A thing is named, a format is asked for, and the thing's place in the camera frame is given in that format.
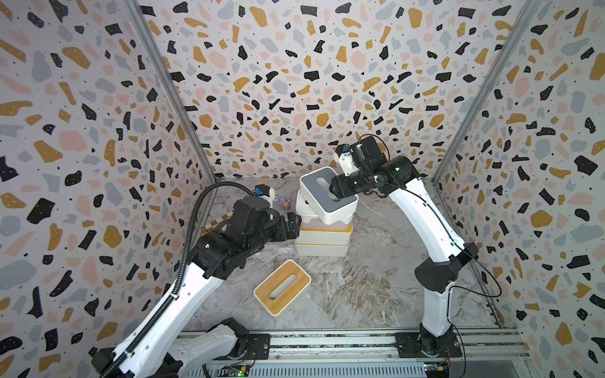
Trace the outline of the white pink tissue box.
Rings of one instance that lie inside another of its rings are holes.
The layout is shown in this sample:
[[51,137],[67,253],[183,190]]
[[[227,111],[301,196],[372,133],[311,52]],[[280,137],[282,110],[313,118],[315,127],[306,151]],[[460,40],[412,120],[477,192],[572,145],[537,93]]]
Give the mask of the white pink tissue box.
[[354,213],[359,203],[358,198],[347,204],[344,209],[338,209],[336,214],[317,212],[299,189],[296,197],[296,213],[302,218],[302,228],[316,231],[344,231],[351,228]]

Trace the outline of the grey lid tissue box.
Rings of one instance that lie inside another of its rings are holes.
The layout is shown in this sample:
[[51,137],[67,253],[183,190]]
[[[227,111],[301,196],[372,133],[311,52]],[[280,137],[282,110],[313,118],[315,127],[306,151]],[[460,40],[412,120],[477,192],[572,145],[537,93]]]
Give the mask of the grey lid tissue box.
[[332,178],[337,176],[337,172],[331,167],[324,167],[301,176],[299,187],[310,205],[317,212],[326,212],[336,214],[338,209],[344,209],[347,204],[354,202],[354,195],[347,198],[337,198],[329,190]]

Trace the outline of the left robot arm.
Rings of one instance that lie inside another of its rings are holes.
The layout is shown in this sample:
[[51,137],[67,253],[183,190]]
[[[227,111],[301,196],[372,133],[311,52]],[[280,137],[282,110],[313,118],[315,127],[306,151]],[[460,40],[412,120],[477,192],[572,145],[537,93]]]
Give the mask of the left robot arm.
[[183,377],[216,358],[251,358],[248,330],[228,318],[193,339],[180,340],[184,326],[247,259],[268,243],[299,237],[302,220],[281,214],[263,197],[236,201],[233,214],[201,236],[187,253],[162,301],[122,343],[99,350],[92,365],[101,377]]

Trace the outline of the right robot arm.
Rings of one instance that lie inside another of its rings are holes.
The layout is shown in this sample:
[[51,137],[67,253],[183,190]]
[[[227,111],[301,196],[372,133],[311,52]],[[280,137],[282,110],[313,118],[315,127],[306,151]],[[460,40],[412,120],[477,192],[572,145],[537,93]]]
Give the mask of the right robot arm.
[[413,163],[403,156],[389,158],[372,136],[351,145],[341,144],[335,160],[343,171],[332,179],[329,187],[335,197],[376,193],[389,198],[403,211],[425,244],[429,256],[414,270],[424,289],[424,315],[417,345],[423,354],[438,356],[454,339],[451,292],[459,272],[477,258],[476,244],[465,242],[447,223]]

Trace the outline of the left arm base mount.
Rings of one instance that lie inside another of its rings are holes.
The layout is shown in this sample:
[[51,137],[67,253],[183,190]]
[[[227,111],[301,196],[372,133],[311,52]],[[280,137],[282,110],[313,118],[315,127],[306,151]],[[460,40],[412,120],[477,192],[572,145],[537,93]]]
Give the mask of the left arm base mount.
[[242,362],[267,360],[269,358],[269,347],[271,344],[269,333],[253,333],[241,336],[236,340],[233,349],[228,354],[216,357],[212,362]]

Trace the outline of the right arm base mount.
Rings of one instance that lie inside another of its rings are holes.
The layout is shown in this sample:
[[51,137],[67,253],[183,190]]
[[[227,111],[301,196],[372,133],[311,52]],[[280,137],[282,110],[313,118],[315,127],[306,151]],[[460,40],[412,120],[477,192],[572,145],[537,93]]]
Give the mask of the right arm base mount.
[[461,343],[450,329],[435,337],[430,332],[397,332],[395,348],[400,358],[461,358]]

